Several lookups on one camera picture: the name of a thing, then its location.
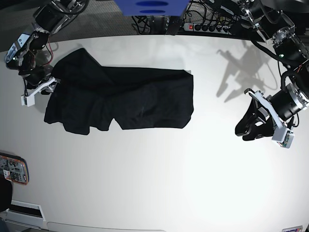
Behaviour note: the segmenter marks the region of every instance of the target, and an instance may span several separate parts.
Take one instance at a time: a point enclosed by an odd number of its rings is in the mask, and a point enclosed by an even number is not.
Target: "power strip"
[[[216,33],[223,35],[230,35],[230,26],[215,26],[215,23],[211,23],[208,27],[208,24],[203,24],[200,27],[200,23],[185,23],[183,26],[185,31],[195,31],[195,32],[207,32],[207,33]]]

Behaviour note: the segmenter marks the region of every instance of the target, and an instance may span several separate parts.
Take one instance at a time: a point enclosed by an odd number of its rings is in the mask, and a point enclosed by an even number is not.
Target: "metal bracket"
[[[245,94],[249,94],[252,98],[257,100],[264,106],[273,118],[274,123],[274,135],[272,141],[278,143],[280,146],[289,148],[294,138],[293,131],[287,127],[285,122],[278,116],[274,107],[269,101],[263,97],[261,91],[253,92],[251,89],[245,91]]]
[[[28,107],[35,105],[34,96],[55,81],[56,79],[54,77],[51,77],[47,82],[44,82],[43,84],[39,85],[29,96],[25,95],[21,96],[21,105],[26,105]]]

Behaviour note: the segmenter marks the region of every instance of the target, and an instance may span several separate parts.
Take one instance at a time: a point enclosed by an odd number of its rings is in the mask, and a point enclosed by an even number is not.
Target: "white tabletop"
[[[46,229],[47,222],[166,232],[307,227],[309,111],[299,114],[291,149],[270,138],[244,142],[234,135],[251,101],[243,91],[279,90],[275,60],[250,42],[211,37],[127,36],[58,45],[52,64],[84,47],[101,65],[190,70],[195,111],[183,130],[126,131],[113,121],[106,132],[71,134],[60,123],[44,123],[48,96],[21,106],[22,79],[1,59],[0,150],[27,161],[30,182],[15,185],[13,199],[40,204]]]

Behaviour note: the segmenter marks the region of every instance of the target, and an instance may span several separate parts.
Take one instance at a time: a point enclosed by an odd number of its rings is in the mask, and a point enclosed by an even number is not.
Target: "red wire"
[[[32,57],[32,63],[34,64],[35,55],[34,55],[34,53],[33,53],[33,52],[31,52],[31,50],[29,50],[29,52],[33,55],[33,57]]]
[[[297,73],[299,73],[300,69],[301,69],[302,65],[299,66],[298,70],[297,70]]]
[[[50,46],[50,41],[49,41],[49,39],[48,39],[48,45],[49,45],[49,49],[50,49],[50,50],[48,50],[47,47],[46,47],[46,49],[50,52],[50,54],[52,55],[52,57],[51,57],[50,60],[49,60],[46,64],[44,64],[43,66],[49,65],[49,64],[53,61],[53,58],[54,58],[54,53],[53,53],[52,48],[51,48],[51,46]]]

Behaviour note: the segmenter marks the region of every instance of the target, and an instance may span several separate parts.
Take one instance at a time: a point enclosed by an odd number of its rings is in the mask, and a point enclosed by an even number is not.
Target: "black garment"
[[[7,210],[12,202],[13,187],[10,181],[0,175],[0,212]]]
[[[66,131],[108,131],[113,118],[123,130],[183,128],[193,113],[193,76],[183,70],[101,67],[85,49],[59,61],[61,79],[44,121]]]

